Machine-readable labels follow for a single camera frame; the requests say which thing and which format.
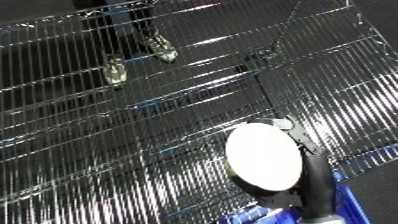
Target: sneaker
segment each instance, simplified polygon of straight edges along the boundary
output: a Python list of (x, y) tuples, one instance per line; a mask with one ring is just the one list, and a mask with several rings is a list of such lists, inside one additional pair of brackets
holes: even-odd
[(156, 57), (163, 62), (173, 63), (178, 56), (176, 49), (171, 45), (170, 41), (166, 40), (158, 32), (152, 36), (142, 35), (139, 43), (147, 47), (152, 53), (155, 53)]
[(104, 55), (105, 67), (103, 74), (106, 82), (109, 85), (119, 86), (127, 79), (126, 68), (123, 64), (123, 59), (119, 55)]

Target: white circular plate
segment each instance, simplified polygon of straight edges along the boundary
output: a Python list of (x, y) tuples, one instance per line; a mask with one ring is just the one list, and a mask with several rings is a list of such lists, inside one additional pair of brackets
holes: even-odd
[(227, 160), (246, 182), (268, 191), (293, 187), (302, 158), (293, 139), (277, 127), (249, 123), (235, 129), (226, 144)]

